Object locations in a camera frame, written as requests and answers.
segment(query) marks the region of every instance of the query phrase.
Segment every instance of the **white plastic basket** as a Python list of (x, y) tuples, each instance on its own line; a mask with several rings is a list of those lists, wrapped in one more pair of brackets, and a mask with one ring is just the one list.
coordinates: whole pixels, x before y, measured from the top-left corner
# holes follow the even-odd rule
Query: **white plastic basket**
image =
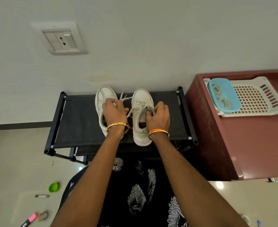
[(271, 116), (278, 114), (278, 94), (264, 76), (253, 80), (231, 80), (240, 99), (242, 108), (240, 111), (224, 114), (216, 108), (218, 115), (222, 117), (236, 116)]

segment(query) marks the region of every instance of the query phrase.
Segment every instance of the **shoe sole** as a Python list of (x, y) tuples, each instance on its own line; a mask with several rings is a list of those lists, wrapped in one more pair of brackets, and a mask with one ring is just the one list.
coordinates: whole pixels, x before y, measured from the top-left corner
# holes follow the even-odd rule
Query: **shoe sole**
[[(143, 88), (139, 88), (139, 89), (137, 89), (137, 90), (134, 92), (134, 94), (133, 94), (133, 96), (132, 96), (132, 108), (133, 108), (133, 103), (134, 103), (134, 96), (135, 96), (135, 94), (136, 94), (136, 92), (137, 92), (138, 90), (146, 91), (146, 90), (143, 89)], [(150, 99), (151, 99), (152, 105), (153, 105), (153, 107), (154, 107), (154, 101), (153, 101), (152, 96), (150, 95), (150, 93), (149, 93), (148, 91), (146, 91), (146, 92), (148, 93), (148, 95), (149, 95), (149, 97), (150, 97)], [(135, 142), (138, 146), (148, 146), (148, 145), (150, 145), (150, 144), (152, 143), (151, 140), (147, 140), (147, 141), (143, 141), (143, 142), (138, 141), (138, 140), (135, 138), (134, 133), (133, 133), (133, 140), (134, 140), (134, 142)]]
[(113, 92), (113, 95), (115, 96), (115, 99), (118, 99), (118, 97), (117, 97), (115, 91), (114, 91), (111, 87), (109, 87), (109, 86), (102, 86), (102, 87), (100, 87), (100, 88), (98, 89), (97, 93), (96, 93), (96, 96), (95, 96), (95, 108), (96, 108), (96, 111), (97, 111), (98, 116), (99, 116), (98, 95), (99, 95), (100, 89), (102, 89), (103, 87), (109, 88), (109, 89)]

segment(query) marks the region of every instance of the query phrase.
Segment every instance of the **person's left hand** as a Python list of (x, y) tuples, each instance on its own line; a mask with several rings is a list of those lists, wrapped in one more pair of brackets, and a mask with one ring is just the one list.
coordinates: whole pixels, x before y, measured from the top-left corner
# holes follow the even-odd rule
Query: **person's left hand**
[[(102, 108), (103, 115), (108, 126), (116, 122), (127, 123), (126, 113), (128, 112), (128, 108), (123, 106), (122, 100), (107, 99), (102, 105)], [(123, 125), (115, 125), (111, 126), (108, 131), (110, 132), (110, 130), (117, 130), (117, 132), (122, 131), (123, 133), (124, 129), (125, 127)]]

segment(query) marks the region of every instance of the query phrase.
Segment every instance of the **person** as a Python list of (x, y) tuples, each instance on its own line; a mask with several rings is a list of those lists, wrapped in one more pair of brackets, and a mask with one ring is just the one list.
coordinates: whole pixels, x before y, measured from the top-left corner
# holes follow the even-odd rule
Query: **person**
[[(168, 106), (159, 102), (154, 110), (154, 116), (146, 112), (148, 131), (168, 131)], [(107, 99), (103, 104), (107, 124), (126, 123), (127, 111), (121, 100)], [(162, 162), (115, 158), (124, 129), (123, 125), (108, 129), (91, 164), (66, 187), (51, 227), (247, 226), (166, 133), (151, 134)]]

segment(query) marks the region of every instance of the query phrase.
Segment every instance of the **blue tray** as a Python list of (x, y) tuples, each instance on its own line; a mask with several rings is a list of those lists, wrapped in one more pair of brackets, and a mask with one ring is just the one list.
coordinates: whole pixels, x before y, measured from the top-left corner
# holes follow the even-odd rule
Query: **blue tray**
[[(221, 94), (216, 96), (215, 95), (215, 90), (213, 89), (213, 85), (218, 85), (221, 87)], [(237, 93), (233, 87), (233, 85), (231, 84), (231, 82), (227, 79), (224, 78), (214, 78), (211, 79), (208, 82), (207, 85), (209, 94), (213, 100), (214, 105), (221, 111), (223, 111), (224, 113), (232, 113), (235, 111), (239, 111), (242, 107), (241, 102), (237, 96)], [(219, 103), (217, 98), (225, 98), (229, 103), (231, 108), (230, 109), (224, 109), (222, 108)]]

